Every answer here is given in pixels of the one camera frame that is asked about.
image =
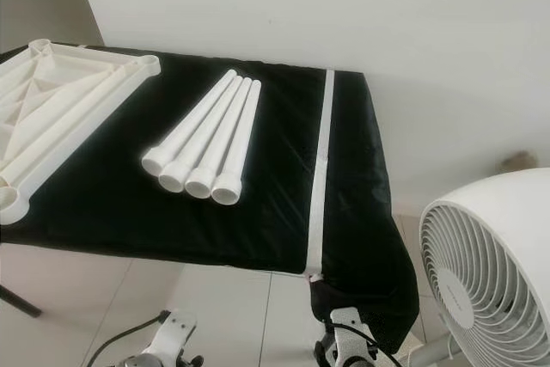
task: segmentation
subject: fan grille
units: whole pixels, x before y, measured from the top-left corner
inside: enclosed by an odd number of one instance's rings
[[[476,367],[550,366],[548,331],[535,297],[483,224],[453,206],[437,205],[425,214],[420,238],[434,295]],[[449,299],[450,273],[461,285],[457,299]],[[466,306],[460,304],[463,296]]]

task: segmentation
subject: fan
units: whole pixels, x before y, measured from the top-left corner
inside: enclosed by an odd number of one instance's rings
[[[550,168],[502,174],[429,205],[420,247],[442,317],[475,367],[550,366]],[[429,343],[410,365],[445,358]]]

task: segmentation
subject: white strap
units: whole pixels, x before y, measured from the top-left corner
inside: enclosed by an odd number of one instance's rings
[[[308,258],[305,274],[321,274],[323,257],[323,225],[325,218],[325,187],[327,184],[328,144],[333,114],[334,70],[327,70],[317,158],[309,207]]]

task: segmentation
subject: table leg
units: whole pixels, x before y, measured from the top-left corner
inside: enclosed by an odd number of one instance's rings
[[[21,297],[0,285],[0,300],[5,301],[8,304],[13,305],[23,313],[30,315],[33,318],[37,318],[42,314],[42,310],[34,307],[28,301],[23,300]]]

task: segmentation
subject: black fabric cover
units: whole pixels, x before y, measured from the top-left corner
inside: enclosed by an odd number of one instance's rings
[[[154,53],[146,80],[46,181],[2,242],[100,254],[301,273],[326,72],[281,64]],[[15,52],[0,57],[6,60]],[[168,193],[140,166],[229,68],[262,81],[237,205]],[[364,76],[337,71],[333,98],[320,320],[354,305],[395,352],[413,324],[416,278],[391,218],[388,177]]]

